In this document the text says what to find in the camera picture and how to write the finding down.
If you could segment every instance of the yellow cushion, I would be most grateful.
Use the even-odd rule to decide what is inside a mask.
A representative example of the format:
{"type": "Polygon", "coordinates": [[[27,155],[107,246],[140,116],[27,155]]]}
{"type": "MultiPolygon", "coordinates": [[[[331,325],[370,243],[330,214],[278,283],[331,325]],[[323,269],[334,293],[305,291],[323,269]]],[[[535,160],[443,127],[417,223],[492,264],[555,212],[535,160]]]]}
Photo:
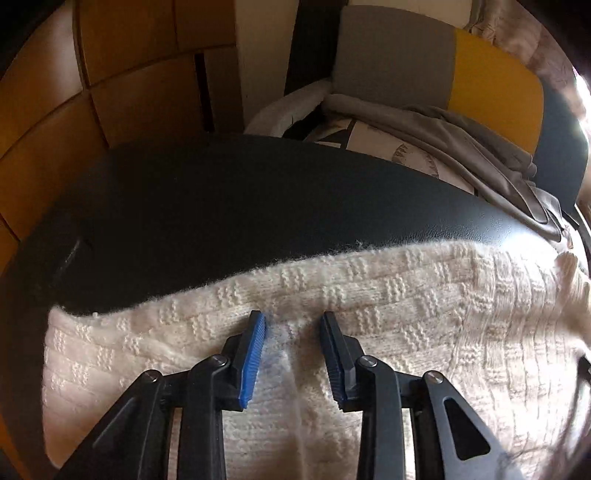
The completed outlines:
{"type": "Polygon", "coordinates": [[[486,125],[533,154],[544,113],[537,76],[519,60],[456,29],[456,62],[448,109],[486,125]]]}

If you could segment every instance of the white knit sweater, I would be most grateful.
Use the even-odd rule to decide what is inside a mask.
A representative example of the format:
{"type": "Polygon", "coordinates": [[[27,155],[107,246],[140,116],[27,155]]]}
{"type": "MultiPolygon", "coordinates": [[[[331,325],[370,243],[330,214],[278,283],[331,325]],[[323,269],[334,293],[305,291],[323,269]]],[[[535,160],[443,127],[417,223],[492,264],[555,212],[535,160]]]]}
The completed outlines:
{"type": "MultiPolygon", "coordinates": [[[[224,413],[230,479],[355,477],[360,416],[332,400],[317,340],[324,310],[393,369],[441,371],[511,452],[551,445],[574,391],[574,349],[591,343],[589,283],[576,265],[570,254],[541,265],[446,242],[275,265],[111,314],[55,308],[43,376],[47,453],[63,464],[137,375],[218,353],[253,309],[267,315],[269,334],[248,409],[224,413]]],[[[527,477],[545,455],[518,459],[527,477]]]]}

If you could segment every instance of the fabric fold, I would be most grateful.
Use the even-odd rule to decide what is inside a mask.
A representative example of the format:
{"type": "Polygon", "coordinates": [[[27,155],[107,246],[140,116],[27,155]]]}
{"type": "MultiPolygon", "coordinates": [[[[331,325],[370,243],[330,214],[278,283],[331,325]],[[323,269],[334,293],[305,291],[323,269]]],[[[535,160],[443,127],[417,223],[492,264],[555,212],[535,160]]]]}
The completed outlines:
{"type": "Polygon", "coordinates": [[[422,148],[461,175],[488,202],[546,239],[561,240],[558,200],[552,197],[553,201],[542,203],[524,177],[535,173],[531,156],[487,127],[433,106],[398,109],[337,93],[324,99],[323,109],[351,116],[422,148]]]}

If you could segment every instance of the gray cloth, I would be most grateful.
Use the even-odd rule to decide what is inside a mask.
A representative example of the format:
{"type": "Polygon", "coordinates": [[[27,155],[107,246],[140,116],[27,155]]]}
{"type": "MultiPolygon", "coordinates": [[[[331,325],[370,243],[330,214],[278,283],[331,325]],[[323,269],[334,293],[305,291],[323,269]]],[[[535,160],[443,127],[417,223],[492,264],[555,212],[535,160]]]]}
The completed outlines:
{"type": "Polygon", "coordinates": [[[398,109],[340,94],[326,97],[323,108],[422,148],[460,174],[489,203],[543,237],[561,240],[558,200],[547,192],[539,194],[527,181],[535,173],[531,155],[487,127],[437,107],[398,109]]]}
{"type": "Polygon", "coordinates": [[[273,102],[258,112],[244,130],[247,135],[282,137],[298,120],[306,118],[332,91],[330,79],[318,80],[273,102]]]}

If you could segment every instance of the wooden panel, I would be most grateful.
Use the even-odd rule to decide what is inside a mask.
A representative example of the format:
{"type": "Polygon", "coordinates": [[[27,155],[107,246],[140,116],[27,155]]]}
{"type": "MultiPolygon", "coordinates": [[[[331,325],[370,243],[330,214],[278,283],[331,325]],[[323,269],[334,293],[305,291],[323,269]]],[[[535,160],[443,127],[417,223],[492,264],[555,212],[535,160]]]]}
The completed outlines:
{"type": "Polygon", "coordinates": [[[80,35],[91,85],[177,51],[171,0],[80,0],[80,35]]]}
{"type": "Polygon", "coordinates": [[[236,43],[234,0],[176,0],[181,51],[236,43]]]}
{"type": "Polygon", "coordinates": [[[242,133],[242,95],[236,47],[205,51],[207,87],[216,132],[242,133]]]}
{"type": "Polygon", "coordinates": [[[125,73],[91,90],[109,145],[166,142],[203,133],[193,56],[125,73]]]}
{"type": "MultiPolygon", "coordinates": [[[[0,226],[0,250],[2,248],[2,228],[3,227],[0,226]]],[[[10,438],[10,435],[8,434],[8,430],[6,428],[4,420],[2,419],[2,416],[0,416],[0,448],[4,450],[4,453],[6,453],[6,456],[8,457],[14,468],[17,469],[17,472],[21,475],[21,477],[24,480],[30,479],[31,475],[27,471],[27,468],[20,459],[16,448],[14,448],[14,445],[12,444],[12,440],[10,438]]]]}
{"type": "Polygon", "coordinates": [[[12,255],[17,251],[18,242],[13,238],[8,229],[0,223],[0,275],[12,255]]]}
{"type": "Polygon", "coordinates": [[[27,40],[0,80],[0,157],[53,109],[82,91],[66,2],[27,40]]]}
{"type": "Polygon", "coordinates": [[[64,187],[106,151],[86,93],[40,122],[0,160],[0,213],[24,239],[64,187]]]}

